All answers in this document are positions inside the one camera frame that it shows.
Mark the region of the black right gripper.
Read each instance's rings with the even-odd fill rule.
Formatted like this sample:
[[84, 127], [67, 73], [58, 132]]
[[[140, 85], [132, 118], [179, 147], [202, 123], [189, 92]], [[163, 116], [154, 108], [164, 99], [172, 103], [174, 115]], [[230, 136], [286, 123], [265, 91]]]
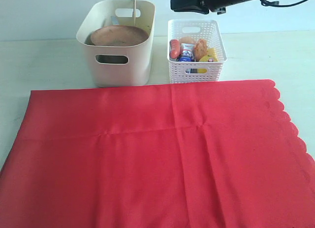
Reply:
[[209, 8], [204, 0], [170, 0], [170, 8], [174, 12], [209, 14]]

